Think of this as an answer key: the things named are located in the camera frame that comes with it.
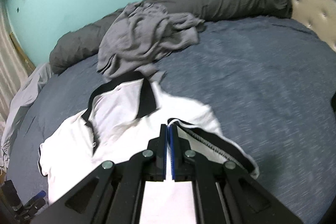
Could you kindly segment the white polo shirt black trim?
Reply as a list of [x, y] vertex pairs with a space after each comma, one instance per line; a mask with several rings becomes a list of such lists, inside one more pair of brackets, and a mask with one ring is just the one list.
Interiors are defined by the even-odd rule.
[[[153, 151], [167, 126], [166, 179], [148, 181]], [[169, 126], [189, 141], [191, 181], [172, 177]], [[174, 97], [140, 72], [98, 87], [88, 106], [39, 147], [49, 207], [35, 223], [224, 223], [219, 185], [228, 170], [257, 178], [254, 159], [222, 136], [211, 108]]]

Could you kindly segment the light grey bed sheet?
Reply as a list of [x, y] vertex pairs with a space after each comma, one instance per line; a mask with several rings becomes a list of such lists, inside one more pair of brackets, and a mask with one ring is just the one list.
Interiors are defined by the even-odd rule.
[[54, 73], [49, 63], [37, 66], [12, 99], [5, 129], [1, 137], [2, 172], [7, 172], [12, 147], [28, 110], [53, 75]]

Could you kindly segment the blue patterned bed cover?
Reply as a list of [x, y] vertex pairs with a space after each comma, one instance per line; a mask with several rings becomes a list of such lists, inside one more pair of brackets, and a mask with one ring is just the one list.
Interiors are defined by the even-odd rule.
[[[211, 108], [222, 136], [257, 164], [258, 177], [248, 180], [290, 210], [285, 223], [321, 223], [335, 199], [335, 52], [293, 19], [259, 16], [205, 27], [198, 44], [154, 63], [164, 72], [161, 81], [144, 76], [171, 96]], [[85, 110], [98, 87], [120, 77], [106, 81], [97, 62], [94, 55], [53, 75], [28, 110], [6, 175], [21, 200], [48, 193], [40, 145]]]

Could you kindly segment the beige striped curtain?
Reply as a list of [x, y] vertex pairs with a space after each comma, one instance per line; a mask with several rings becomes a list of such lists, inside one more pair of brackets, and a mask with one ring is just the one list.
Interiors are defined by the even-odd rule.
[[9, 115], [11, 100], [28, 78], [27, 71], [10, 37], [11, 29], [5, 0], [1, 0], [0, 28], [1, 123], [5, 123]]

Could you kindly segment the grey crumpled garment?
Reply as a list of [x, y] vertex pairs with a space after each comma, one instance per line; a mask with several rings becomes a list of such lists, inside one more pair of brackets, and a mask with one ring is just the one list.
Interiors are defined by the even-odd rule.
[[110, 81], [126, 72], [139, 71], [159, 82], [164, 72], [154, 63], [198, 44], [204, 22], [189, 12], [170, 14], [158, 3], [131, 3], [102, 38], [97, 72]]

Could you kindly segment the dark grey rolled duvet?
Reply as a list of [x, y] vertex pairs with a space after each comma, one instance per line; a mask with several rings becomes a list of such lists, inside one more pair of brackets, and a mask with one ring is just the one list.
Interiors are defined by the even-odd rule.
[[[189, 12], [207, 22], [233, 20], [255, 16], [274, 16], [289, 19], [293, 13], [291, 0], [144, 0], [160, 3], [169, 13]], [[98, 47], [108, 28], [123, 9], [108, 14], [100, 20], [87, 24], [74, 32], [68, 32], [58, 39], [49, 56], [54, 74], [61, 74], [98, 52]]]

